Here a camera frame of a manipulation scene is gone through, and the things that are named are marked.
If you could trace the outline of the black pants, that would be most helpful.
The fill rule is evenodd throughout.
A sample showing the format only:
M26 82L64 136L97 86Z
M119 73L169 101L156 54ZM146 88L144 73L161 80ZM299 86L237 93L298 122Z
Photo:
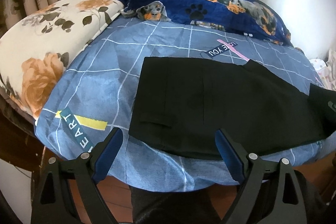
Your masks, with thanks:
M144 59L132 137L172 155L219 160L219 129L261 156L326 139L335 132L335 92L312 84L303 93L252 60Z

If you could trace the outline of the operator's dark trouser leg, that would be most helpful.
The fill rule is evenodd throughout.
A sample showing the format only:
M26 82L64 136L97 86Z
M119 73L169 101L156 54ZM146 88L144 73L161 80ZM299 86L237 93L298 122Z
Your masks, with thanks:
M205 189L151 192L129 187L134 223L220 223Z

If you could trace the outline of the blue grid-pattern bedsheet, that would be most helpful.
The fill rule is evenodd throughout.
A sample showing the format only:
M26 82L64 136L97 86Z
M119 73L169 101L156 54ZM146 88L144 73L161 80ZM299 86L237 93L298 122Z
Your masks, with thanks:
M71 160L118 127L123 144L109 174L120 181L155 192L234 185L222 161L169 155L129 136L131 108L148 56L236 65L251 58L304 93L310 84L322 84L310 61L292 47L204 27L119 17L72 61L54 87L36 123L38 139Z

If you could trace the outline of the white dotted cloth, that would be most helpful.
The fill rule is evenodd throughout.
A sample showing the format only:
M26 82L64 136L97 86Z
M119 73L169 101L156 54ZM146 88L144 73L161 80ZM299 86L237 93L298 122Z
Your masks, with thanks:
M335 91L335 50L329 50L327 61L322 59L310 59L311 65L316 70L323 87Z

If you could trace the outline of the white orange floral pillow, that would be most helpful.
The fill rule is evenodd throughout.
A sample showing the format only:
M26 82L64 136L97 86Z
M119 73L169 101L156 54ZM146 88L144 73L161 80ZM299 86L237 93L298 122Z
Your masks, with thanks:
M60 0L25 17L1 37L1 88L38 119L64 71L123 8L120 0Z

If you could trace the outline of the navy dog-print blanket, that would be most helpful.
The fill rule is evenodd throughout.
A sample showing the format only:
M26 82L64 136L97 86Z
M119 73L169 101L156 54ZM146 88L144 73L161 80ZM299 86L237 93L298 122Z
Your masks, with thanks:
M174 22L291 46L281 17L260 0L119 0L123 16Z

